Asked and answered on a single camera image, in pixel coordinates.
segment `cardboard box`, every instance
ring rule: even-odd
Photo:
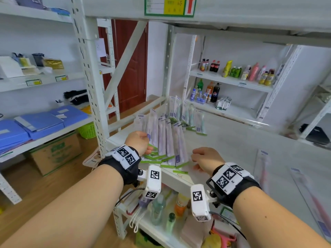
[[[31,157],[44,176],[55,171],[81,153],[76,132],[68,133],[30,150]]]

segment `red arrow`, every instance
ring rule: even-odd
[[[187,9],[187,13],[191,14],[192,12],[192,4],[193,4],[194,0],[188,0],[188,9]]]

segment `diagonal brace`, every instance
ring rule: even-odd
[[[117,68],[114,71],[112,79],[111,79],[108,87],[105,90],[104,96],[105,96],[105,107],[106,108],[110,104],[110,102],[114,96],[114,93],[117,90],[117,86],[119,85],[119,82],[122,79],[124,71],[126,70],[126,67],[132,57],[134,50],[136,49],[136,46],[140,40],[140,37],[141,37],[146,25],[147,25],[147,22],[139,21],[132,33],[132,36],[130,37],[129,42],[127,43],[127,46],[117,65]]]

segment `green plastic basket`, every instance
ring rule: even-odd
[[[88,123],[78,128],[78,132],[85,139],[94,138],[97,136],[95,133],[94,123]]]

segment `black wristband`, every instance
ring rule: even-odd
[[[136,151],[135,148],[130,147],[130,149],[134,150],[139,156],[138,151]],[[137,180],[139,173],[138,164],[140,163],[140,161],[141,158],[139,158],[139,160],[137,160],[134,164],[132,164],[129,168],[125,170],[119,161],[114,159],[112,156],[109,156],[102,159],[98,164],[98,166],[102,164],[107,164],[109,166],[112,166],[122,176],[124,185],[126,185],[126,184],[132,184]]]
[[[217,167],[214,172],[213,172],[213,176],[219,171],[220,168],[222,168],[223,165]],[[218,192],[218,194],[221,195],[221,203],[233,208],[233,204],[234,201],[236,200],[236,198],[239,196],[240,193],[242,193],[244,190],[248,189],[249,187],[258,187],[261,189],[260,185],[258,182],[256,182],[254,179],[252,179],[249,176],[243,177],[242,181],[240,183],[238,183],[235,187],[235,189],[229,194],[227,195],[226,193],[224,193],[224,191],[219,187],[218,184],[216,184],[215,182],[213,182],[214,184],[214,188],[216,189],[216,191]]]

